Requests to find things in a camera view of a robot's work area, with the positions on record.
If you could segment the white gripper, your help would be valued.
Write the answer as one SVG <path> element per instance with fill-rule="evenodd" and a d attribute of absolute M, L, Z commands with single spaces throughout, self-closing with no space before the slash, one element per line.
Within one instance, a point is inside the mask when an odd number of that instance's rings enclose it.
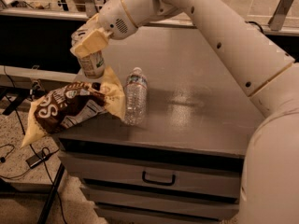
<path fill-rule="evenodd" d="M 104 49 L 111 38 L 122 40 L 137 31 L 137 26 L 125 8 L 122 0 L 109 0 L 98 13 L 86 21 L 88 26 L 97 25 L 98 22 L 103 28 L 94 29 L 84 35 L 75 45 L 71 52 L 77 58 L 84 58 L 97 51 Z"/>

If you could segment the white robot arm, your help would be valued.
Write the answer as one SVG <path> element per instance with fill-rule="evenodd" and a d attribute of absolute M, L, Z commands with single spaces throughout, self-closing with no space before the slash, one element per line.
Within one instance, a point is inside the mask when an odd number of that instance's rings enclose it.
<path fill-rule="evenodd" d="M 179 12 L 265 117 L 249 141 L 238 223 L 299 224 L 299 65 L 221 0 L 109 0 L 71 51 L 84 58 Z"/>

